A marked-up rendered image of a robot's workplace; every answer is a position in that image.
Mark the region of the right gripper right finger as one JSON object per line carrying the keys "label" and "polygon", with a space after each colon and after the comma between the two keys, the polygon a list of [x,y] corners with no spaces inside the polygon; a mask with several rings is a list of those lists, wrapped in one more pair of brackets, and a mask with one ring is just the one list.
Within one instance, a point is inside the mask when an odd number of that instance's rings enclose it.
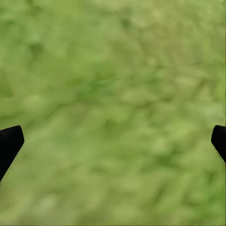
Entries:
{"label": "right gripper right finger", "polygon": [[226,127],[216,125],[212,132],[211,142],[226,163]]}

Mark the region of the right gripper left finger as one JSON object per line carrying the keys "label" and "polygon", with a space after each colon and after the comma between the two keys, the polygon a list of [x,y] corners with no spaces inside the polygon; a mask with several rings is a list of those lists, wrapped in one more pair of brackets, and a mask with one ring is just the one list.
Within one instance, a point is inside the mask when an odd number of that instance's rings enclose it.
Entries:
{"label": "right gripper left finger", "polygon": [[0,181],[24,144],[21,126],[0,130]]}

